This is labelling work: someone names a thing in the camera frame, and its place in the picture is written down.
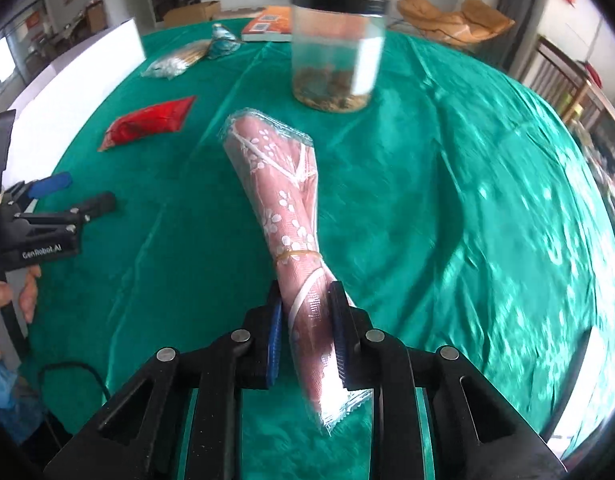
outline qr code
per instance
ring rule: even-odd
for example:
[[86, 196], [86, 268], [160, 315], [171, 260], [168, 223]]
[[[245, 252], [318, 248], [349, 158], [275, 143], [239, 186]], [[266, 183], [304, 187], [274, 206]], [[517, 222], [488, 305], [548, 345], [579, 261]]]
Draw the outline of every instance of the qr code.
[[265, 32], [270, 28], [270, 23], [257, 23], [252, 27], [252, 32]]

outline red packet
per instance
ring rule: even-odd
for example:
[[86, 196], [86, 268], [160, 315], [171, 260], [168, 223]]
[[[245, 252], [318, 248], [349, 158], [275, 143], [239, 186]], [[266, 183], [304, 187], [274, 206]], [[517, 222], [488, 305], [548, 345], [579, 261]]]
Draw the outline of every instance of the red packet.
[[119, 117], [111, 123], [98, 150], [104, 152], [113, 146], [127, 144], [154, 134], [178, 132], [194, 103], [196, 96], [148, 106]]

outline jar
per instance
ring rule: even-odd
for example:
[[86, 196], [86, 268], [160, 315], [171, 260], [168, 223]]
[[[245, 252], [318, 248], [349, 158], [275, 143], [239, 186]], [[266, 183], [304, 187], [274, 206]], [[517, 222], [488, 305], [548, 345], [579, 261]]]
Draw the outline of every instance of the jar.
[[377, 80], [390, 0], [291, 0], [292, 91], [328, 112], [367, 106]]

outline orange chair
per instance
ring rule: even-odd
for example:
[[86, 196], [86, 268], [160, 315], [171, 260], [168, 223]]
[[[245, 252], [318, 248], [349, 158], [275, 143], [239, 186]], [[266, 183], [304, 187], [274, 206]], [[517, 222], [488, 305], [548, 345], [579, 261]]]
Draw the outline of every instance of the orange chair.
[[514, 20], [481, 0], [465, 0], [457, 12], [442, 12], [427, 0], [400, 0], [397, 7], [425, 38], [452, 46], [491, 40], [514, 25]]

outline silver bolt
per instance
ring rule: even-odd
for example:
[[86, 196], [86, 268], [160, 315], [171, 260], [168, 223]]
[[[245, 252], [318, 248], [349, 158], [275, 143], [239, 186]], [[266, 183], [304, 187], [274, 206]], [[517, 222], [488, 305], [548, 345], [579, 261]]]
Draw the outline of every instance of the silver bolt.
[[459, 358], [459, 351], [453, 346], [444, 346], [441, 348], [441, 357], [448, 361], [456, 361]]
[[372, 343], [380, 343], [383, 339], [385, 339], [385, 334], [380, 330], [373, 328], [365, 333], [365, 337], [368, 341], [372, 341]]
[[163, 363], [171, 361], [175, 357], [176, 351], [174, 350], [174, 348], [161, 348], [158, 352], [156, 352], [156, 358]]
[[249, 338], [250, 333], [244, 328], [232, 332], [232, 341], [236, 341], [237, 343], [245, 343]]

